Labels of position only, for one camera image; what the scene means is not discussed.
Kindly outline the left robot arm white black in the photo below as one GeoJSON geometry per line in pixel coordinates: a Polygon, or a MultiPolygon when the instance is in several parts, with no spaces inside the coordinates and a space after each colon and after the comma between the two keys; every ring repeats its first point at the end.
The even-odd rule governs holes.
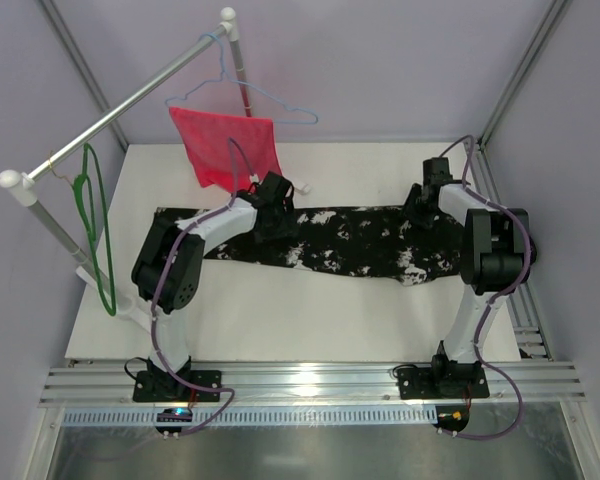
{"type": "Polygon", "coordinates": [[[204,256],[242,234],[259,243],[291,237],[297,232],[293,196],[291,181],[270,171],[219,208],[183,219],[154,215],[131,272],[150,306],[152,344],[145,369],[135,376],[134,401],[188,398],[191,356],[180,311],[197,292],[204,256]]]}

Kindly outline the black white tie-dye trousers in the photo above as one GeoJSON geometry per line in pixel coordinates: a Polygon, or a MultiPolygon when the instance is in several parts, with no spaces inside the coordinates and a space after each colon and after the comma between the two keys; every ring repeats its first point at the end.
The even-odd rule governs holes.
{"type": "MultiPolygon", "coordinates": [[[[174,219],[203,212],[166,208],[156,213],[162,211],[174,219]]],[[[250,234],[242,234],[203,260],[387,278],[405,286],[460,276],[463,227],[448,214],[438,214],[430,230],[412,225],[399,206],[300,208],[295,215],[295,238],[257,244],[250,234]]]]}

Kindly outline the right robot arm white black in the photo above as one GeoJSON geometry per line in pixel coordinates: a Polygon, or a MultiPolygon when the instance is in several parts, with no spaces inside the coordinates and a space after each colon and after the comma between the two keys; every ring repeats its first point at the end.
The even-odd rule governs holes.
{"type": "Polygon", "coordinates": [[[500,307],[524,284],[535,262],[529,214],[506,208],[455,179],[446,157],[423,162],[423,181],[404,205],[417,226],[448,214],[463,227],[460,276],[464,293],[455,321],[427,366],[394,369],[403,400],[487,398],[483,347],[500,307]]]}

